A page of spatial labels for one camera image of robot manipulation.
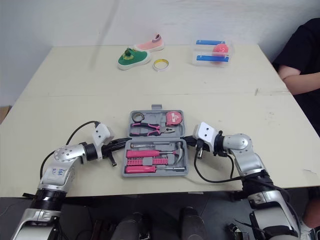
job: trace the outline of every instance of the green shoe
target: green shoe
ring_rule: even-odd
[[[118,60],[118,68],[128,70],[134,66],[146,64],[150,60],[151,54],[148,51],[127,48]]]

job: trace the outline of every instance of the pink tape measure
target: pink tape measure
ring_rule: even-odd
[[[166,126],[174,126],[179,125],[182,122],[182,116],[181,113],[178,111],[168,111],[165,115]]]

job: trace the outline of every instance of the gray floor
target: gray floor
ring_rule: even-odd
[[[291,202],[298,215],[302,215],[307,203],[307,191],[304,188],[291,189]],[[30,200],[21,198],[0,198],[0,240],[8,240],[13,234]],[[194,207],[201,214],[209,239],[231,239],[225,230],[234,219],[250,223],[252,211],[246,200],[230,201],[226,192],[206,192],[204,194],[166,193],[134,196],[95,197],[91,207],[65,204],[62,208],[60,223],[70,240],[74,240],[81,230],[92,228],[91,218],[118,223],[133,212],[141,212],[153,219],[154,240],[178,240],[178,219],[180,209]],[[252,236],[249,227],[239,225],[241,230]],[[83,233],[78,240],[89,240],[90,232]]]

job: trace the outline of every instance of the black shirt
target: black shirt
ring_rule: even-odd
[[[302,75],[320,72],[320,18],[298,27],[273,62],[276,70],[280,65],[298,69]],[[320,88],[294,98],[320,136]]]

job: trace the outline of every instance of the hammer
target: hammer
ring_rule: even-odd
[[[147,157],[157,157],[163,154],[174,154],[177,155],[177,159],[174,161],[174,164],[177,164],[182,157],[184,156],[184,150],[182,148],[182,143],[178,141],[176,143],[177,150],[174,151],[159,151],[159,150],[141,150],[141,151],[132,151],[128,150],[126,152],[126,157],[131,158],[147,158]]]

